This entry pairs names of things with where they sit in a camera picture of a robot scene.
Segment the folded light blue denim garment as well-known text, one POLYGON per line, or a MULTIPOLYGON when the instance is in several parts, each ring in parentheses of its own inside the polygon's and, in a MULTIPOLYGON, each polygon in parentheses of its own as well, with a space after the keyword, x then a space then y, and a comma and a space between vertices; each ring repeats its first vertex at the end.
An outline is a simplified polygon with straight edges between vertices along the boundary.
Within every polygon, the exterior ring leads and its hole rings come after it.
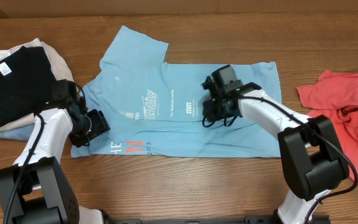
POLYGON ((0 131, 0 139, 13 139, 19 141, 28 141, 32 131, 34 129, 34 124, 29 124, 19 128, 14 128, 7 131, 0 131))

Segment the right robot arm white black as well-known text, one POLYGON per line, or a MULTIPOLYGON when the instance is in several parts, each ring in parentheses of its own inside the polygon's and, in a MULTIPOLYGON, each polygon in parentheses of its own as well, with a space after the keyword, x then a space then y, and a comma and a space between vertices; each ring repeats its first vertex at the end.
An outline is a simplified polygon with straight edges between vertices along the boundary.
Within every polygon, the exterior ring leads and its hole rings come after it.
POLYGON ((330 223, 329 216, 316 216, 314 211, 324 199, 337 194, 335 188, 353 167, 330 119, 287 108, 257 84, 243 84, 230 65, 207 76, 202 87, 211 97, 203 102, 203 121, 213 125, 222 120, 230 126, 236 118, 245 118, 279 144, 287 196, 271 215, 248 215, 245 223, 330 223))

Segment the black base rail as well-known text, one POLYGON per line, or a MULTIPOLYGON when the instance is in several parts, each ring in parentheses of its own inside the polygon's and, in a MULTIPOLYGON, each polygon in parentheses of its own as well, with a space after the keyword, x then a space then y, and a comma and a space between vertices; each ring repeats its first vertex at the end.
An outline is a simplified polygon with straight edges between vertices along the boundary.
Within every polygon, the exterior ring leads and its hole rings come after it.
POLYGON ((282 221, 276 215, 248 215, 244 218, 211 218, 200 220, 114 220, 109 215, 104 219, 107 224, 279 224, 282 221))

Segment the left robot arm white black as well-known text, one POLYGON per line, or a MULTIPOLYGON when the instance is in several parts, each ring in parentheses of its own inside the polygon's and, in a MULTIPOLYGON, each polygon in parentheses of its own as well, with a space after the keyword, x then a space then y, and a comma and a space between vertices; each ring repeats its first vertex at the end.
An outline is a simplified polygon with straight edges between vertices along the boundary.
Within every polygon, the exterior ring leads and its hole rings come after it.
POLYGON ((76 147, 110 130, 101 111, 86 109, 85 93, 75 82, 52 85, 51 100, 35 112, 35 124, 22 154, 0 169, 4 223, 112 223, 102 209, 82 207, 60 166, 67 139, 76 147))

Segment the folded beige shirt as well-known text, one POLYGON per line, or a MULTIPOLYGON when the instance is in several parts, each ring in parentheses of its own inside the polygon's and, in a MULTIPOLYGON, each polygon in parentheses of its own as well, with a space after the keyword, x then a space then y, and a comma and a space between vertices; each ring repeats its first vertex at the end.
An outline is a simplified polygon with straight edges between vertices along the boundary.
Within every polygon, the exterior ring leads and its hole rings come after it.
MULTIPOLYGON (((56 80, 66 79, 73 81, 71 70, 69 69, 64 59, 57 53, 57 51, 53 47, 49 46, 45 42, 40 41, 38 38, 34 39, 31 42, 17 45, 13 48, 10 48, 9 50, 0 50, 0 61, 8 55, 11 55, 14 52, 18 51, 21 47, 43 47, 45 54, 51 64, 51 71, 54 74, 56 80)), ((34 124, 33 114, 27 115, 16 121, 5 124, 4 126, 0 127, 0 131, 8 131, 14 128, 20 128, 28 124, 34 124)))

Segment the cardboard back panel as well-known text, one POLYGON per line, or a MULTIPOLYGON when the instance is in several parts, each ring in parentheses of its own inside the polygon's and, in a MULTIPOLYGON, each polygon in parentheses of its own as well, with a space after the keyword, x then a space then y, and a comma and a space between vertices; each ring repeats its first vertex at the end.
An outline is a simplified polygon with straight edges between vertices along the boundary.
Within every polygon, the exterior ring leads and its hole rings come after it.
POLYGON ((358 11, 358 0, 0 0, 0 18, 358 11))

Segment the folded black shirt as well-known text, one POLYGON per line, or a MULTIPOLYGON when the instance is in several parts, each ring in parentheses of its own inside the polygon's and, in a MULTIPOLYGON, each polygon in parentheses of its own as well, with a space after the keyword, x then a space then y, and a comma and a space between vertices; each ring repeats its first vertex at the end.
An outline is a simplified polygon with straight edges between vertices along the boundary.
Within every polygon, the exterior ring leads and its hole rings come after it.
POLYGON ((21 47, 0 61, 0 127, 35 111, 52 97, 56 78, 43 47, 21 47))

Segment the red printed t-shirt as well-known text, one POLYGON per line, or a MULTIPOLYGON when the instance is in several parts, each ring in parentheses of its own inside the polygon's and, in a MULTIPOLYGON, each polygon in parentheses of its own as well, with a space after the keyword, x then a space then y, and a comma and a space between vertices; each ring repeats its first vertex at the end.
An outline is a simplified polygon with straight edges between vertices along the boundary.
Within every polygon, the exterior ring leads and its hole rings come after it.
POLYGON ((358 173, 358 73, 324 71, 313 85, 296 88, 311 117, 327 116, 344 154, 358 173))

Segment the light blue printed t-shirt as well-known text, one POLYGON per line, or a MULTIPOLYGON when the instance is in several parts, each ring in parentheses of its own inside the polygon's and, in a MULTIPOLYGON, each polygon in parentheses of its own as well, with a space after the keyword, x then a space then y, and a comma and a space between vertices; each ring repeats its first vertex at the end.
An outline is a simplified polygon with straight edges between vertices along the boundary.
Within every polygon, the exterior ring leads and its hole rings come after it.
POLYGON ((169 64, 168 44, 121 27, 84 86, 89 109, 103 112, 110 130, 73 157, 92 154, 170 157, 278 157, 277 140, 244 118, 208 126, 202 83, 216 64, 169 64))

